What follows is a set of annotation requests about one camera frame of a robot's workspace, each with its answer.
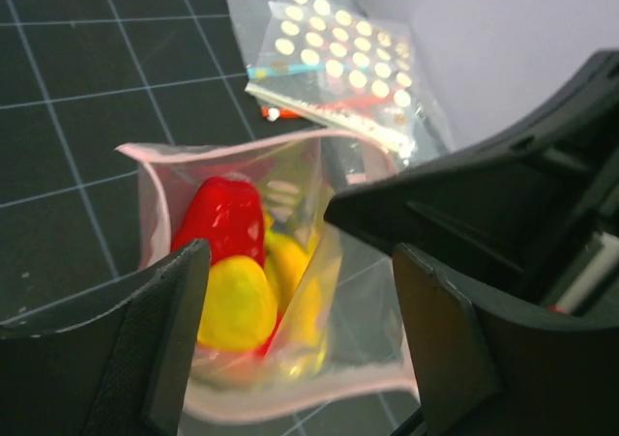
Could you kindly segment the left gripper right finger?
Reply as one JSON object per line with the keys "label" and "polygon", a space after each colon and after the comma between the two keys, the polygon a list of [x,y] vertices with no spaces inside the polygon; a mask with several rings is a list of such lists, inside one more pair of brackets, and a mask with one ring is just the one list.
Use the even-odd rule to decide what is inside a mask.
{"label": "left gripper right finger", "polygon": [[614,435],[618,327],[393,255],[429,435]]}

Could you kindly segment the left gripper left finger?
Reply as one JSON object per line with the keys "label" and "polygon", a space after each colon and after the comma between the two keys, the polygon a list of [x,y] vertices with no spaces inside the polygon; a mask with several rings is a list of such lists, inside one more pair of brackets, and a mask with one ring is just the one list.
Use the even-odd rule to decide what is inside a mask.
{"label": "left gripper left finger", "polygon": [[211,251],[151,267],[1,326],[5,435],[173,435]]}

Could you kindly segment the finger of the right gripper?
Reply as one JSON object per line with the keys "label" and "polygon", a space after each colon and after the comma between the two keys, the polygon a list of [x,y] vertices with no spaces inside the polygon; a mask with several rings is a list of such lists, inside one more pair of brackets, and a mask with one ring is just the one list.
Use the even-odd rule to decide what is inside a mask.
{"label": "finger of the right gripper", "polygon": [[338,194],[326,220],[523,300],[585,308],[618,275],[618,55],[496,135]]}

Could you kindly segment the yellow squash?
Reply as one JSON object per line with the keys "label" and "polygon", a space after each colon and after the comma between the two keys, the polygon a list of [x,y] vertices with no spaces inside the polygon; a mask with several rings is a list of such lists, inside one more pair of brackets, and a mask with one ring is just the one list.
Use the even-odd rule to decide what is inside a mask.
{"label": "yellow squash", "polygon": [[197,343],[219,351],[252,351],[270,337],[278,309],[278,297],[256,261],[244,255],[225,258],[208,275]]}

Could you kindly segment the clear pink zip bag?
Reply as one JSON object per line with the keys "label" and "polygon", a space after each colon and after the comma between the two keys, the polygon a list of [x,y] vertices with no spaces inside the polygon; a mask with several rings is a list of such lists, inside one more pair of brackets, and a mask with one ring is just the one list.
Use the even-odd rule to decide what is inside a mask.
{"label": "clear pink zip bag", "polygon": [[323,218],[345,189],[397,174],[378,142],[315,130],[226,147],[126,143],[119,152],[138,165],[142,267],[171,251],[207,179],[249,182],[262,200],[278,324],[255,352],[198,345],[186,414],[254,423],[371,393],[418,395],[391,260]]}

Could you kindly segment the red bell pepper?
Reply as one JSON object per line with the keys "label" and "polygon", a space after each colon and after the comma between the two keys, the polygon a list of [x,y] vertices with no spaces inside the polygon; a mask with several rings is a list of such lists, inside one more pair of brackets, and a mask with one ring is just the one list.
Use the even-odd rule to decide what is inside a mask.
{"label": "red bell pepper", "polygon": [[209,242],[212,264],[244,255],[263,266],[265,220],[255,186],[221,176],[207,179],[197,190],[170,249],[175,251],[194,239]]}

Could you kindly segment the stack of dotted zip bags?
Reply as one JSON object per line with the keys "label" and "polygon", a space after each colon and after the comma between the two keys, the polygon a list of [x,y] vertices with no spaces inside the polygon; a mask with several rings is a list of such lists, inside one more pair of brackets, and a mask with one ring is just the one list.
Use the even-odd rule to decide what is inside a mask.
{"label": "stack of dotted zip bags", "polygon": [[303,117],[378,142],[405,165],[454,142],[409,29],[358,0],[226,0],[246,92],[271,121]]}

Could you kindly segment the black grid mat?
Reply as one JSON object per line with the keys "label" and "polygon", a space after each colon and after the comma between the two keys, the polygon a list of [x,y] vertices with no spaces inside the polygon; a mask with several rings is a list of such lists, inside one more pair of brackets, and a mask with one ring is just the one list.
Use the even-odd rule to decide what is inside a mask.
{"label": "black grid mat", "polygon": [[223,0],[1,0],[1,326],[137,272],[127,142],[274,137]]}

